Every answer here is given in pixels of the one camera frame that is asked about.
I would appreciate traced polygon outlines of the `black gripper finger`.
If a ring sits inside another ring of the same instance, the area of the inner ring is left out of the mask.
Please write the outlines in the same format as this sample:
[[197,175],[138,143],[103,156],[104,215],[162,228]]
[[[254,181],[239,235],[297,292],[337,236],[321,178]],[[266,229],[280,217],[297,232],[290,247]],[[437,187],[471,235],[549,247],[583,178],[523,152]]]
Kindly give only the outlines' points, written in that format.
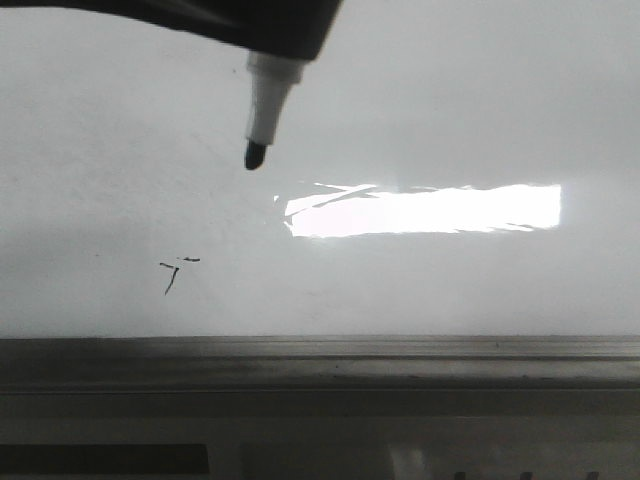
[[118,15],[291,59],[318,56],[337,0],[46,1],[47,7]]

